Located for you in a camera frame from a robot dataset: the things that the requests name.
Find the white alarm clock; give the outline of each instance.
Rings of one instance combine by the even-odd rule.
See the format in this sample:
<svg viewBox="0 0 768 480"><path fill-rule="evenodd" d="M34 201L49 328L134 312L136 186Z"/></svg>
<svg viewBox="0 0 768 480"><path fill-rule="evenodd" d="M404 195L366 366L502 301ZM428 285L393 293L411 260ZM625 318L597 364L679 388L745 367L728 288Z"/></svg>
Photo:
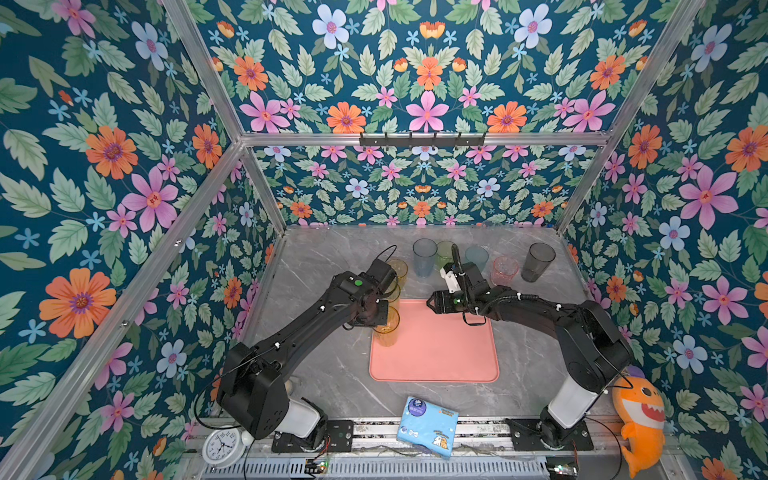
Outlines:
<svg viewBox="0 0 768 480"><path fill-rule="evenodd" d="M253 442L253 436L237 427L215 430L203 444L203 459L214 468L226 468L237 461L245 448Z"/></svg>

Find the metal grating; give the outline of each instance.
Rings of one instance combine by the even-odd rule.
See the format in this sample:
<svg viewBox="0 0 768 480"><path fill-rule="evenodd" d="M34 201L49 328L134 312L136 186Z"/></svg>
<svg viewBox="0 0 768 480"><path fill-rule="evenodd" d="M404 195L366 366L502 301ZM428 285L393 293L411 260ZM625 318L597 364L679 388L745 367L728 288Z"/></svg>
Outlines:
<svg viewBox="0 0 768 480"><path fill-rule="evenodd" d="M246 475L252 478L311 478L304 473L304 458L252 458ZM549 478L544 459L507 460L506 458L332 458L326 478ZM243 478L243 463L215 469L203 479L238 480Z"/></svg>

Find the wire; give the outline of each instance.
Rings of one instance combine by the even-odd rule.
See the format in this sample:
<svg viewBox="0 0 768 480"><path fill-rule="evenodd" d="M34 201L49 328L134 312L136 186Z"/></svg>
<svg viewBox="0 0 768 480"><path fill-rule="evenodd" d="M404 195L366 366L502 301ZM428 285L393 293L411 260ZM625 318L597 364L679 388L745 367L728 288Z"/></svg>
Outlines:
<svg viewBox="0 0 768 480"><path fill-rule="evenodd" d="M608 479L608 480L615 480L615 479L616 479L616 477L618 477L618 476L619 476L619 473L621 473L621 463L622 463L622 461L621 461L621 459L622 459L622 454L621 454L621 442L619 442L619 438L616 436L616 434L614 433L614 431L613 431L613 430L611 430L611 429L609 429L609 428L608 428L608 426L607 426L607 425L605 425L603 422L601 422L600 420L592 419L592 418L590 418L590 417L585 417L585 418L586 418L587 420L591 420L592 422L597 422L597 423L599 423L600 425L602 425L603 427L605 427L605 429L606 429L606 430L608 430L608 431L611 433L611 435L613 435L613 436L614 436L614 439L616 440L616 446L619 448L619 467L616 469L616 473L614 473L614 476L612 476L612 477L610 477L610 478Z"/></svg>

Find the stuffed toy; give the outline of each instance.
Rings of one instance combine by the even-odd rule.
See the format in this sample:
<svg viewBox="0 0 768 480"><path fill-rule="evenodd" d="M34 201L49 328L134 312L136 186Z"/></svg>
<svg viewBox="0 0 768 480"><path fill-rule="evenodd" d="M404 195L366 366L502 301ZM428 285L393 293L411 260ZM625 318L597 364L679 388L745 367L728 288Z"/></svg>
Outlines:
<svg viewBox="0 0 768 480"><path fill-rule="evenodd" d="M629 376L619 379L613 388L614 407L624 427L621 436L631 448L621 447L634 478L640 470L659 461L664 449L664 401L656 387L646 379Z"/></svg>

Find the pink mat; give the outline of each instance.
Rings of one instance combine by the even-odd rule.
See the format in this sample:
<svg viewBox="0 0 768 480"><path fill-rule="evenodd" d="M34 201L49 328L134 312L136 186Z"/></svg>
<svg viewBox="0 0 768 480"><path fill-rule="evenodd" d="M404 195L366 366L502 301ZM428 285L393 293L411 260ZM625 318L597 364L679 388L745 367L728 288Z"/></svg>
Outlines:
<svg viewBox="0 0 768 480"><path fill-rule="evenodd" d="M495 382L498 360L491 320L469 326L461 313L437 315L426 300L400 300L392 346L371 345L369 371L380 382ZM467 320L478 322L476 316Z"/></svg>

